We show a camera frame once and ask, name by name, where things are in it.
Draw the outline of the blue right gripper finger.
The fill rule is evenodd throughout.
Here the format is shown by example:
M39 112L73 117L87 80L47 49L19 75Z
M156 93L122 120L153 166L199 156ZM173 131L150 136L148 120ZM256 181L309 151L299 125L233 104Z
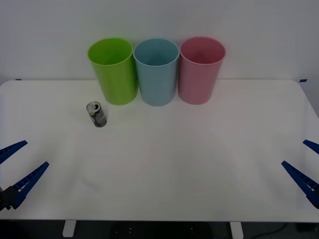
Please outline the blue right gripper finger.
M312 180L310 177L306 176L291 164L286 161L283 161L281 165L291 176L291 178L296 182L300 187L303 193L306 195L306 198L311 202L315 208L319 208L319 184Z
M314 143L314 142L309 141L309 140L304 140L303 144L306 145L307 147L309 147L314 152L319 153L319 144Z

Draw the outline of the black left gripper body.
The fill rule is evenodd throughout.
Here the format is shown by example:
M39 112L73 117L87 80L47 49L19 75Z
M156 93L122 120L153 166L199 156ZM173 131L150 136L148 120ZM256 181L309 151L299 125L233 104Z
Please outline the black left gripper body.
M6 208L6 190L0 190L0 211L2 211L4 208Z

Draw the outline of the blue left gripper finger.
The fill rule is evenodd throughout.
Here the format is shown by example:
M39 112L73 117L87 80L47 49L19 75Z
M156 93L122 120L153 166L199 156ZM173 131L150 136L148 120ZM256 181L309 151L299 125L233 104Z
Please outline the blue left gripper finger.
M3 191L3 208L7 210L10 208L17 209L26 199L27 194L38 182L48 166L49 163L44 162L23 179L5 189Z
M8 147L5 147L0 150L0 164L5 162L8 158L10 158L13 154L15 154L17 151L19 151L22 147L27 145L27 141L23 140L20 142L17 142L15 144L12 144Z

